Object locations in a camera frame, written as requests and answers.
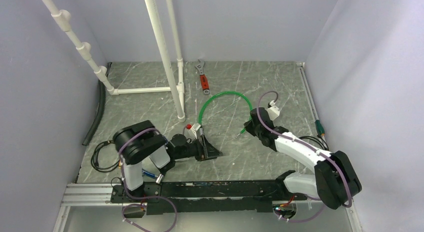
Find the blue cable lock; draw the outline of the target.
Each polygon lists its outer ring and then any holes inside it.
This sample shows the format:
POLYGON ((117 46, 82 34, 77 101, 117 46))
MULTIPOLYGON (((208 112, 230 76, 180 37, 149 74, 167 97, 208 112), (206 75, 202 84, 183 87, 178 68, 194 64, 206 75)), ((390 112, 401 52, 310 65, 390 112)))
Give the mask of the blue cable lock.
POLYGON ((163 182, 164 177, 165 175, 161 172, 155 174, 145 169, 142 170, 142 178, 144 183, 154 182, 160 185, 163 182))

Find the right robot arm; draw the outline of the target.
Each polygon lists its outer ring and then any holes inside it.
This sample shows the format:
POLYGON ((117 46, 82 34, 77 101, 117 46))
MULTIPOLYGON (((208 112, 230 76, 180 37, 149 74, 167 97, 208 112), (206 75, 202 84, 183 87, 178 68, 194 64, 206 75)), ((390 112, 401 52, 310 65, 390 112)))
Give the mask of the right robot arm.
POLYGON ((350 205, 353 197, 362 191, 360 180, 345 152, 320 149, 288 129, 275 126, 265 108, 251 110, 250 120, 245 122, 244 127, 265 147, 295 159, 312 172, 310 175, 296 171, 282 175, 282 182, 275 187, 280 199, 304 194, 335 210, 350 205))

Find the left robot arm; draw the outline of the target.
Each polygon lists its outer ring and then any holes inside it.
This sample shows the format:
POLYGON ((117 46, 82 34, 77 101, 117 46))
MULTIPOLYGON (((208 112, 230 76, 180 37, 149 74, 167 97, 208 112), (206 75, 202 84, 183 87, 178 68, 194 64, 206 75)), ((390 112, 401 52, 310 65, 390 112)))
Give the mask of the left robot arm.
POLYGON ((167 139, 146 120, 117 131, 112 140, 123 165, 123 194, 131 202, 139 201, 144 195, 144 159, 149 158, 160 174, 165 175, 177 160, 193 157, 201 162, 223 155, 206 139, 199 123, 188 124, 182 133, 167 139))

